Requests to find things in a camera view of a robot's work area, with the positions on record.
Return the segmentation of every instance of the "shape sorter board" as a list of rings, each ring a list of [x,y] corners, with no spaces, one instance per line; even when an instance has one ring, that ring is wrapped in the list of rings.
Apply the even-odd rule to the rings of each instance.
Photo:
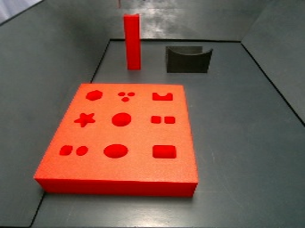
[[[82,84],[35,179],[46,192],[192,197],[184,86]]]

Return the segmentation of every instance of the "tall red rectangular block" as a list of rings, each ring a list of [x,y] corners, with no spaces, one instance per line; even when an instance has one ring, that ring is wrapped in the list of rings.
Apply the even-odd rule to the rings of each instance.
[[[182,85],[83,84],[35,179],[47,192],[192,197],[199,171]]]
[[[141,69],[140,14],[125,15],[128,69]]]

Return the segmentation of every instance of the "black arch block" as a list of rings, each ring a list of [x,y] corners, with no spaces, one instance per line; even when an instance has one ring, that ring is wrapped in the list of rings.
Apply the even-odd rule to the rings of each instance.
[[[168,73],[207,73],[213,49],[203,52],[201,46],[168,46]]]

